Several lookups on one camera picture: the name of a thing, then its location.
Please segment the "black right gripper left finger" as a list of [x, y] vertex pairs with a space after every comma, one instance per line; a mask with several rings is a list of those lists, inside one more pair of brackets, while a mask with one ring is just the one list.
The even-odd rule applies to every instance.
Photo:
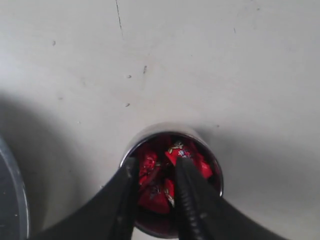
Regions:
[[90, 201], [32, 239], [130, 240], [138, 208], [139, 170], [139, 161], [128, 158]]

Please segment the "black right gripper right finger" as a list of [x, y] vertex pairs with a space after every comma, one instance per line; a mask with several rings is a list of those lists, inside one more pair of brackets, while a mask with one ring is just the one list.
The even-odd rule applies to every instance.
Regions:
[[175, 166], [174, 203], [180, 240], [281, 240], [221, 197], [189, 158]]

